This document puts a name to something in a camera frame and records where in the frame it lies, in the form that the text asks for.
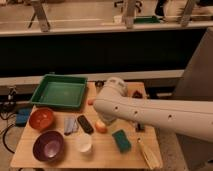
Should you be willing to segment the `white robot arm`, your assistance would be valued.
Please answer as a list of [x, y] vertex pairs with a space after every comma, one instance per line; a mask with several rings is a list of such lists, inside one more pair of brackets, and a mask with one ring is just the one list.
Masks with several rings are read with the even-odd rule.
[[213, 142], [213, 101], [131, 98], [127, 97], [127, 84], [110, 77], [93, 107], [105, 122], [120, 118]]

